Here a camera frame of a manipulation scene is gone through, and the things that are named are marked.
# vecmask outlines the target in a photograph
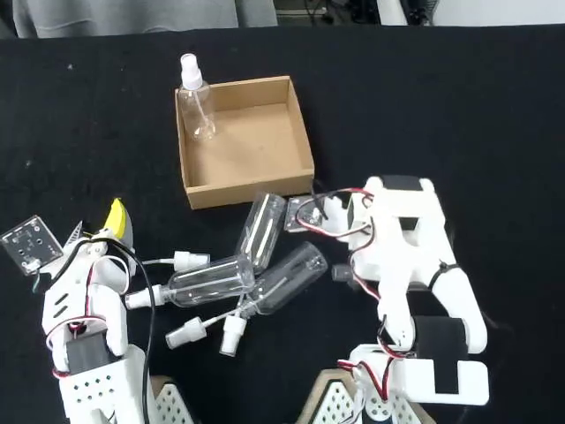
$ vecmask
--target white plastic bracket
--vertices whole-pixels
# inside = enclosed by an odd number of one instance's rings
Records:
[[[156,403],[157,422],[162,424],[194,424],[175,384],[165,384],[156,399]]]

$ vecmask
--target clear plastic bottle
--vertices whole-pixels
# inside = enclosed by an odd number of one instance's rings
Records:
[[[237,242],[236,254],[251,259],[255,275],[261,274],[271,260],[283,226],[286,200],[272,193],[257,193]]]
[[[178,307],[195,307],[204,303],[240,296],[255,285],[253,267],[243,254],[232,256],[189,271],[177,272],[167,285],[154,285],[157,306],[172,302]],[[148,307],[147,289],[125,297],[128,309]]]
[[[303,243],[257,280],[247,293],[241,316],[276,312],[327,269],[328,262],[320,250],[312,243]]]
[[[214,100],[210,86],[202,79],[196,56],[180,58],[183,84],[177,99],[183,115],[185,133],[194,140],[210,140],[215,135]]]
[[[265,272],[245,299],[240,300],[236,313],[226,316],[220,353],[235,356],[239,340],[244,335],[247,320],[251,316],[276,312],[320,278],[327,269],[328,263],[323,254],[313,244],[306,242]],[[183,343],[185,339],[201,338],[192,327],[200,329],[205,325],[194,322],[187,324],[188,329],[182,331]]]

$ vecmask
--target black strap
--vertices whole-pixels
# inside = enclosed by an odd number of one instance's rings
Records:
[[[452,263],[451,265],[448,265],[447,263],[441,261],[439,269],[437,271],[435,271],[435,274],[433,274],[433,277],[430,280],[430,284],[427,286],[428,289],[430,289],[430,290],[433,289],[433,286],[435,285],[435,283],[438,281],[438,278],[442,274],[446,274],[451,269],[456,269],[456,268],[461,268],[461,267],[459,267],[459,265],[457,265],[456,263]]]

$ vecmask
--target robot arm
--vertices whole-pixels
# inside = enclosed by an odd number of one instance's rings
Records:
[[[432,182],[373,177],[364,190],[373,194],[372,201],[352,194],[345,215],[349,228],[371,223],[374,238],[355,252],[353,271],[379,282],[379,318],[395,349],[411,353],[394,361],[389,387],[415,402],[483,405],[488,400],[486,366],[467,356],[485,349],[486,326],[469,278],[456,265]],[[354,251],[371,237],[356,232],[340,240]],[[406,293],[413,282],[426,285],[448,317],[412,314]],[[377,346],[354,351],[350,358],[371,362],[381,372],[388,360]]]

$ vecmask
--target cable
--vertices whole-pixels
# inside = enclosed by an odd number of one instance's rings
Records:
[[[384,388],[385,388],[385,375],[386,375],[386,378],[388,379],[389,365],[390,365],[390,363],[387,362],[387,366],[385,367],[385,372],[384,372],[383,377],[382,377],[383,384],[381,386],[380,383],[379,383],[379,380],[377,380],[377,376],[374,374],[371,367],[369,367],[369,364],[367,364],[364,360],[360,360],[357,364],[354,364],[353,362],[350,362],[348,360],[338,360],[337,361],[337,366],[339,368],[345,369],[346,371],[350,371],[350,372],[353,371],[353,368],[362,367],[369,374],[369,377],[371,378],[371,382],[373,383],[374,388],[377,390],[379,397],[384,402],[386,402],[388,400],[388,393],[385,392]]]
[[[162,264],[166,264],[166,265],[173,265],[175,263],[175,260],[170,258],[170,259],[152,259],[151,261],[143,261],[142,262],[144,265],[158,265],[160,263]]]
[[[132,276],[130,274],[130,267],[127,265],[127,263],[125,263],[125,261],[118,257],[118,256],[113,256],[111,254],[106,254],[104,256],[101,256],[100,258],[96,259],[94,261],[94,263],[92,264],[93,268],[101,261],[103,260],[112,260],[112,261],[116,261],[118,262],[122,268],[124,269],[124,273],[125,273],[125,288],[119,293],[120,295],[124,295],[127,293],[127,291],[130,288],[130,281],[132,280]]]
[[[390,366],[392,361],[395,360],[394,358],[388,358],[387,365],[385,366],[385,370],[382,373],[382,391],[387,395],[388,399],[388,375],[390,374]]]
[[[67,378],[70,374],[69,373],[64,373],[62,371],[57,370],[56,368],[51,369],[51,374],[57,379],[57,380],[63,380],[64,378]]]
[[[145,424],[150,424],[149,411],[147,408],[147,384],[149,378],[149,357],[151,355],[151,348],[153,345],[153,333],[154,333],[155,310],[156,310],[153,286],[151,285],[151,280],[149,279],[149,275],[147,274],[147,270],[145,269],[143,263],[139,260],[137,255],[134,252],[132,252],[132,250],[124,246],[119,241],[114,240],[113,238],[95,238],[94,240],[105,241],[106,243],[109,243],[112,246],[114,246],[116,249],[120,250],[123,254],[127,254],[128,256],[130,256],[141,269],[141,273],[143,274],[147,286],[147,291],[149,292],[151,315],[149,317],[149,336],[147,340],[147,349],[145,351],[145,360],[143,362],[143,383],[142,383],[142,391],[141,391],[141,404],[143,405],[143,421],[145,421]]]
[[[374,237],[375,237],[374,220],[373,220],[373,217],[371,216],[371,237],[367,240],[367,242],[364,245],[362,245],[362,246],[358,247],[357,249],[354,249],[353,251],[351,251],[350,257],[347,260],[347,263],[349,264],[349,266],[351,268],[351,275],[353,276],[353,280],[361,286],[361,288],[363,289],[363,291],[365,293],[367,293],[369,296],[371,296],[372,298],[379,301],[380,300],[379,292],[377,290],[375,290],[374,288],[370,287],[369,284],[367,283],[367,281],[365,281],[363,278],[361,278],[359,276],[359,274],[357,272],[355,272],[355,263],[353,261],[353,256],[356,253],[358,253],[361,250],[369,247],[374,242]]]
[[[77,242],[77,244],[74,246],[74,248],[71,251],[71,254],[69,254],[69,257],[67,258],[67,261],[63,264],[63,266],[61,267],[61,269],[59,270],[59,272],[57,272],[55,274],[55,276],[53,277],[53,279],[51,280],[51,286],[53,286],[53,284],[55,284],[57,281],[59,281],[59,278],[61,278],[63,276],[63,274],[69,269],[69,267],[71,266],[72,262],[74,261],[74,259],[77,257],[77,254],[79,253],[79,249],[83,246],[83,245],[89,245],[95,243],[95,241],[93,241],[90,238],[83,238],[82,240],[80,240],[79,242]]]
[[[147,340],[147,349],[146,349],[146,353],[145,353],[145,360],[143,362],[143,383],[142,383],[143,387],[142,387],[142,391],[141,391],[141,403],[142,403],[142,406],[143,406],[143,421],[145,422],[145,424],[150,424],[149,412],[148,412],[148,408],[147,408],[147,384],[148,384],[148,381],[149,381],[148,380],[148,378],[149,378],[149,357],[151,355],[151,348],[152,348],[152,345],[153,345],[155,309],[156,308],[155,308],[155,296],[154,296],[154,293],[153,293],[153,290],[152,290],[151,280],[149,279],[149,275],[147,274],[147,270],[145,269],[141,260],[137,257],[137,255],[132,250],[130,250],[128,247],[126,247],[125,245],[123,245],[119,241],[114,240],[113,238],[104,238],[104,237],[102,237],[102,238],[84,238],[81,241],[79,241],[75,245],[75,247],[72,249],[71,254],[69,254],[69,257],[67,258],[67,261],[63,264],[63,266],[61,267],[59,272],[57,272],[55,277],[53,278],[52,284],[56,283],[59,280],[59,278],[61,278],[61,276],[69,269],[72,262],[74,261],[77,254],[79,253],[79,249],[83,245],[93,244],[93,243],[108,243],[108,244],[112,245],[113,247],[115,247],[116,249],[118,249],[123,254],[127,254],[128,256],[130,256],[135,261],[135,263],[139,266],[139,268],[141,269],[141,272],[142,272],[143,277],[145,279],[147,291],[149,292],[149,302],[150,302],[150,306],[151,306],[151,314],[150,314],[150,317],[149,317],[149,335],[148,335],[148,340]],[[59,324],[57,324],[57,326],[54,329],[52,329],[48,333],[48,339],[46,341],[48,348],[52,349],[52,346],[49,343],[50,336],[52,335],[53,331],[55,329],[57,329],[60,325],[72,323],[72,322],[88,321],[88,320],[91,320],[93,318],[97,318],[98,320],[103,321],[103,319],[99,318],[99,317],[84,316],[84,317],[72,318],[70,320],[65,320],[63,322],[60,322]]]
[[[302,227],[306,228],[307,230],[311,231],[311,232],[315,232],[317,234],[321,234],[322,236],[327,236],[327,237],[331,237],[333,239],[340,239],[342,237],[346,237],[346,236],[350,236],[351,234],[355,234],[356,232],[360,232],[362,230],[364,230],[365,228],[369,227],[370,224],[369,223],[365,223],[357,228],[354,228],[352,230],[348,230],[342,233],[333,233],[330,231],[326,231],[321,229],[321,227],[318,227],[316,225],[311,225],[310,223],[305,222],[302,218],[300,218],[299,214],[300,211],[302,210],[302,208],[309,204],[312,203],[314,201],[318,201],[320,198],[325,198],[325,197],[332,197],[338,193],[362,193],[365,195],[366,198],[369,198],[370,200],[373,199],[373,194],[370,192],[367,192],[366,190],[362,189],[362,188],[343,188],[340,190],[334,190],[333,192],[329,192],[329,193],[324,193],[324,194],[320,194],[317,197],[312,197],[311,199],[305,201],[304,203],[302,203],[298,209],[297,212],[295,214],[295,220],[296,222],[301,225]]]
[[[310,18],[310,23],[312,24],[313,27],[316,27],[316,19],[314,18],[314,15],[310,12],[310,9],[308,8],[308,0],[304,0],[304,9],[308,14],[308,18]]]
[[[392,350],[387,343],[385,343],[384,338],[382,338],[382,333],[385,329],[385,322],[387,321],[387,315],[382,316],[382,321],[380,322],[379,330],[377,331],[377,343],[383,352],[385,352],[390,358],[395,360],[403,360],[410,355],[410,352],[397,352]]]
[[[106,325],[106,320],[104,320],[104,318],[102,318],[101,316],[95,316],[95,315],[76,316],[74,318],[69,318],[68,320],[61,321],[55,327],[53,327],[50,331],[48,331],[47,336],[45,337],[45,345],[47,346],[47,348],[50,351],[53,350],[53,344],[51,343],[51,338],[53,337],[53,334],[55,334],[55,331],[57,331],[58,329],[60,329],[61,327],[65,326],[67,324],[72,324],[74,322],[83,322],[83,323],[84,322],[100,322],[100,323],[103,323],[104,325]]]

